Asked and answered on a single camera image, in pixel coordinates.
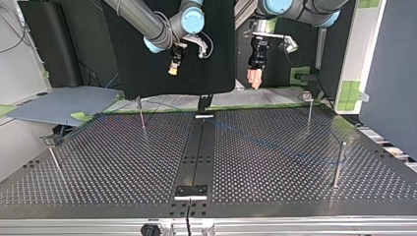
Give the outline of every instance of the green tape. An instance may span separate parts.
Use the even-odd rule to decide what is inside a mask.
[[[84,121],[84,122],[88,122],[92,119],[92,116],[88,116],[84,112],[74,112],[74,113],[71,113],[70,116],[76,120]]]
[[[380,0],[359,0],[358,8],[376,8],[380,6]]]
[[[353,111],[356,102],[360,99],[359,91],[361,83],[357,81],[345,81],[341,84],[341,92],[337,104],[337,110]]]
[[[0,117],[5,116],[7,113],[13,111],[14,109],[16,109],[16,107],[13,105],[1,105],[0,104]]]
[[[295,75],[297,74],[310,75],[310,67],[291,68],[289,83],[293,86],[306,86],[308,84],[307,82],[301,82],[300,80],[295,79]]]
[[[275,32],[275,26],[276,22],[278,21],[278,18],[274,18],[268,21],[267,23],[267,32],[274,33]]]

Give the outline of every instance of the black cable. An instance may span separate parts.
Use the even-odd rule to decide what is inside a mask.
[[[8,52],[8,51],[10,51],[10,50],[15,49],[16,47],[18,47],[19,45],[21,45],[21,43],[25,40],[25,37],[26,37],[26,29],[24,29],[24,34],[22,35],[22,37],[21,37],[21,39],[19,40],[19,42],[18,42],[18,43],[16,43],[16,45],[14,45],[14,46],[12,46],[12,47],[9,47],[9,48],[7,48],[7,49],[1,50],[1,51],[0,51],[0,53]]]
[[[319,75],[316,74],[316,78],[317,78],[317,81],[319,82],[320,87],[322,88],[323,93],[325,94],[327,98],[329,98],[328,93],[325,91],[325,88],[323,87],[322,82],[320,81]],[[334,104],[331,103],[330,99],[328,99],[328,103],[330,103],[331,109],[333,109],[334,111],[335,110]]]
[[[89,73],[89,75],[90,75],[90,77],[89,77],[89,86],[90,86],[90,83],[91,83],[91,78],[93,78],[94,79],[94,81],[97,83],[97,85],[99,86],[99,87],[102,87],[102,85],[101,85],[101,81],[100,81],[100,79],[98,78],[98,76],[97,76],[97,74],[95,73],[95,71],[94,70],[92,70],[89,66],[87,66],[86,65],[86,63],[84,63],[83,61],[81,61],[80,59],[78,60],[79,61],[79,63],[80,63],[80,65]]]
[[[285,49],[285,41],[283,43],[284,43],[284,54],[285,54],[285,58],[287,59],[288,63],[292,67],[300,67],[300,65],[301,65],[301,52],[300,52],[300,48],[298,48],[298,50],[297,50],[297,54],[298,54],[297,64],[294,64],[294,63],[292,63],[291,59],[289,59],[288,52]]]
[[[188,236],[192,236],[189,215],[190,215],[190,203],[188,203],[187,216],[186,216],[186,218],[185,218],[185,221],[186,221],[186,223],[187,223],[187,231],[188,231]]]
[[[298,62],[297,62],[297,64],[292,63],[291,59],[288,56],[288,52],[285,50],[285,38],[286,38],[285,32],[288,29],[288,26],[289,26],[289,21],[287,20],[286,25],[285,25],[284,30],[283,30],[283,34],[282,34],[284,36],[284,38],[282,39],[282,43],[284,45],[284,48],[283,48],[284,55],[285,55],[285,58],[287,59],[288,63],[292,67],[299,67],[301,65],[301,51],[300,51],[300,48],[298,48],[298,50],[297,50],[297,54],[298,54]]]

